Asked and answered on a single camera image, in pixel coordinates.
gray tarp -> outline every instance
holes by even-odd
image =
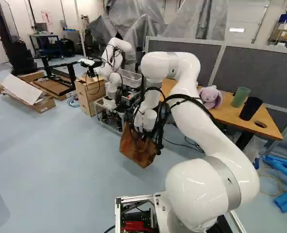
[[[168,26],[155,0],[109,0],[108,6],[109,15],[105,12],[90,24],[92,35],[107,44],[119,32],[133,47],[125,55],[132,71],[146,35],[224,40],[227,0],[185,0]]]
[[[224,40],[227,0],[185,0],[164,37]]]
[[[103,14],[93,20],[90,23],[89,28],[92,36],[102,46],[106,46],[110,39],[115,37],[118,32],[112,25],[107,14]]]

red component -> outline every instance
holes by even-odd
[[[140,221],[127,221],[125,222],[125,227],[121,228],[121,231],[126,230],[128,232],[140,232],[140,231],[147,231],[153,232],[152,229],[144,227],[144,222]]]

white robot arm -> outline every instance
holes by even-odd
[[[171,95],[199,97],[195,83],[200,62],[193,54],[151,52],[143,57],[141,70],[147,78],[147,86],[160,87],[163,78],[174,77],[178,83]],[[169,105],[177,101],[181,100],[170,100]],[[156,119],[152,109],[158,102],[159,92],[147,91],[134,126],[152,130]],[[215,223],[216,217],[252,200],[259,192],[259,177],[244,153],[200,107],[186,101],[173,107],[171,112],[177,127],[196,141],[206,156],[171,168],[166,178],[166,193],[173,211],[185,226],[194,232],[204,232]]]
[[[96,74],[100,74],[105,80],[110,81],[108,89],[113,95],[115,95],[117,87],[121,83],[121,76],[117,73],[123,60],[121,52],[128,52],[131,49],[132,46],[127,41],[116,37],[111,38],[101,56],[104,65],[94,68]],[[88,59],[80,59],[78,62],[84,64],[86,67],[94,65],[94,61]]]

gray cubicle partition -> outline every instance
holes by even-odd
[[[226,46],[214,82],[219,89],[251,89],[251,96],[287,108],[287,53]]]
[[[161,40],[159,40],[160,37],[157,37],[157,40],[154,40],[154,38],[156,37],[149,37],[146,52],[190,52],[194,54],[201,63],[201,72],[197,80],[200,85],[208,85],[219,55],[221,42],[188,39],[179,39],[179,41],[175,41],[175,38],[170,38],[170,41],[166,41],[168,38],[162,37]]]
[[[255,44],[147,36],[145,51],[190,52],[201,62],[198,81],[235,92],[247,86],[263,99],[283,134],[287,131],[287,49]]]

purple plush toy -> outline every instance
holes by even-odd
[[[222,94],[215,85],[202,87],[198,94],[207,109],[218,108],[222,103]]]

